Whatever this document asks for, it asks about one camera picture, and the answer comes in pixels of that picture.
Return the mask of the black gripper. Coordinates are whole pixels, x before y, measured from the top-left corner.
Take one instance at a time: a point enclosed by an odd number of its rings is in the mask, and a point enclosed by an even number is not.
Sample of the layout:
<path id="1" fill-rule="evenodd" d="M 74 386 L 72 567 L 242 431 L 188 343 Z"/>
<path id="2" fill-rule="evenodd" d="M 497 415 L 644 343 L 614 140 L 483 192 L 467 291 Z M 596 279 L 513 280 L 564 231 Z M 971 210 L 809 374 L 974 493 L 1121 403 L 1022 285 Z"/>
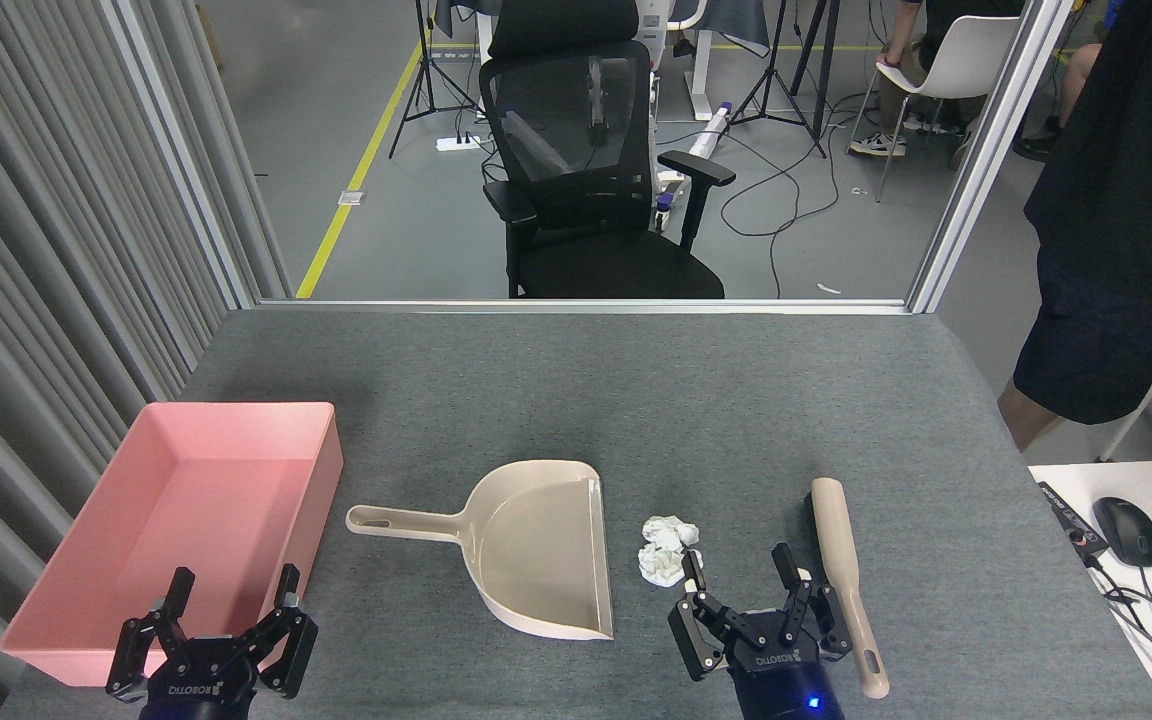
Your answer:
<path id="1" fill-rule="evenodd" d="M 700 552 L 684 551 L 684 594 L 668 624 L 685 673 L 700 682 L 726 669 L 745 719 L 844 719 L 820 662 L 840 661 L 852 651 L 851 634 L 838 619 L 835 588 L 823 573 L 812 573 L 814 566 L 801 568 L 787 543 L 773 547 L 772 559 L 788 592 L 782 611 L 742 612 L 750 638 L 732 635 L 723 653 L 703 630 L 723 641 L 728 607 L 708 593 Z"/>
<path id="2" fill-rule="evenodd" d="M 293 700 L 305 679 L 317 639 L 314 620 L 296 594 L 300 570 L 285 562 L 273 611 L 236 641 L 230 637 L 185 639 L 180 628 L 195 574 L 175 569 L 170 588 L 156 609 L 131 617 L 120 629 L 106 694 L 137 702 L 147 694 L 142 719 L 247 719 L 255 683 Z M 157 641 L 166 662 L 147 679 L 147 650 Z"/>

